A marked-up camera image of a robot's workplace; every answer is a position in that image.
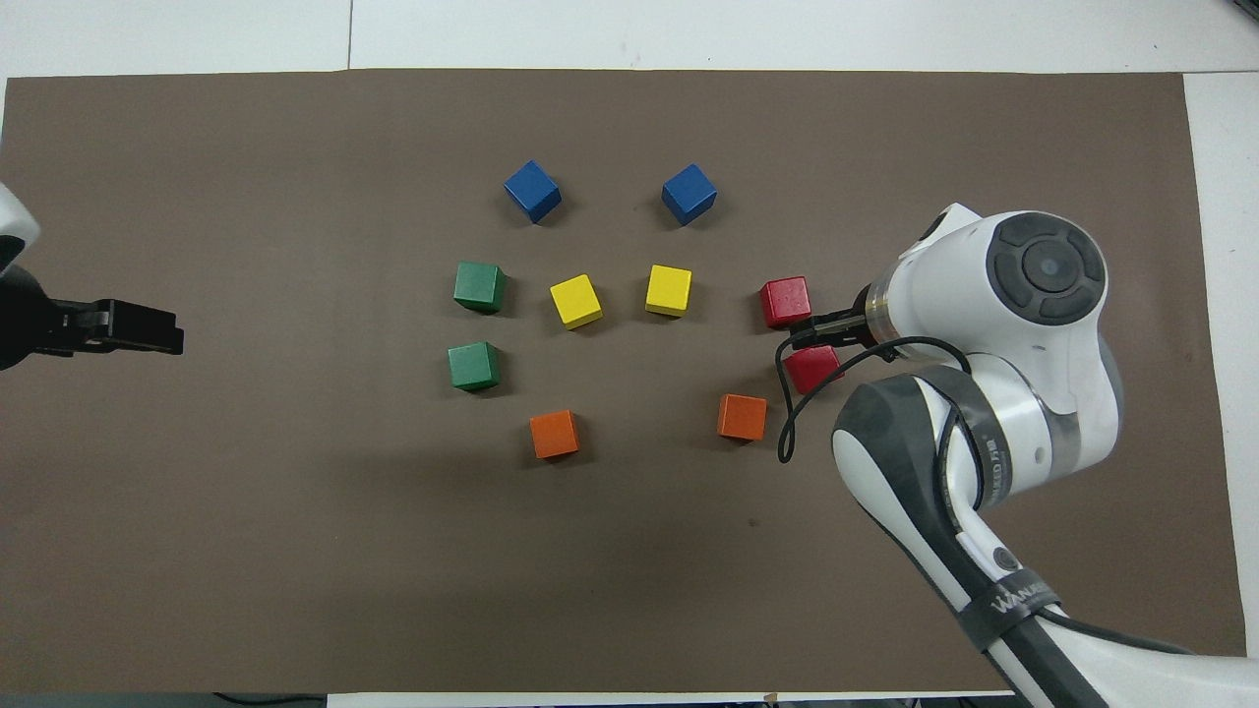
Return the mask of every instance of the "orange cube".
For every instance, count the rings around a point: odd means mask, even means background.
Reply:
[[[577,421],[572,411],[556,411],[529,418],[534,436],[534,455],[539,460],[577,452]]]
[[[768,408],[769,402],[764,398],[726,393],[721,397],[716,432],[735,440],[760,440],[765,437],[765,411]]]

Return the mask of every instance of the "green cube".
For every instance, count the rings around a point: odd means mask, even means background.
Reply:
[[[502,309],[506,285],[507,276],[499,266],[460,261],[454,273],[454,301],[468,310],[497,312]]]
[[[451,346],[446,350],[451,362],[451,385],[463,391],[477,391],[499,385],[499,351],[488,341]]]

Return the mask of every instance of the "cube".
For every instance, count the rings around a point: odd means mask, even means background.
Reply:
[[[805,276],[767,282],[760,288],[760,309],[765,314],[765,325],[772,329],[784,328],[812,315]]]
[[[577,452],[577,421],[572,411],[556,411],[529,418],[529,432],[534,437],[534,455],[539,460]]]
[[[555,311],[559,312],[565,329],[577,329],[603,316],[599,299],[594,295],[594,285],[585,273],[553,285],[551,300],[555,301]]]
[[[507,178],[502,186],[535,224],[560,202],[559,185],[533,160]]]
[[[754,396],[726,393],[721,397],[716,432],[734,440],[760,440],[765,436],[765,412],[769,402]]]
[[[681,317],[691,296],[691,272],[655,265],[647,278],[647,311]]]
[[[691,163],[665,183],[660,198],[665,200],[677,223],[686,226],[713,207],[716,202],[716,188],[705,176],[704,170]]]
[[[499,385],[499,351],[488,341],[452,346],[446,350],[451,364],[451,385],[478,391]]]
[[[502,309],[502,292],[507,276],[499,266],[460,261],[454,272],[454,301],[468,310],[497,312]]]
[[[840,358],[831,346],[810,346],[783,359],[783,368],[796,384],[796,393],[803,396],[840,368]]]

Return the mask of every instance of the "brown mat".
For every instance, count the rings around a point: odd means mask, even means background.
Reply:
[[[188,354],[0,378],[3,690],[1001,688],[830,459],[889,368],[791,466],[715,435],[720,394],[774,396],[765,280],[847,306],[953,200],[1097,237],[1128,384],[1115,455],[993,527],[1080,619],[1244,650],[1178,76],[38,78],[4,128],[23,265],[178,312]],[[564,190],[539,227],[528,159]],[[679,229],[691,161],[721,195]],[[504,312],[451,301],[458,260]],[[642,310],[653,262],[694,270],[684,319]],[[569,333],[580,272],[606,316]],[[506,380],[454,391],[478,339]],[[584,448],[539,462],[559,408]]]

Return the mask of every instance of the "white table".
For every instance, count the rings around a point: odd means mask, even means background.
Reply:
[[[1259,379],[1246,354],[1259,344],[1249,316],[1259,302],[1259,248],[1250,246],[1259,236],[1259,23],[1228,0],[0,0],[0,82],[378,67],[1185,73],[1246,649],[1259,656],[1259,538],[1251,533],[1259,528]],[[0,120],[3,107],[0,97]],[[355,694],[331,704],[763,695]]]

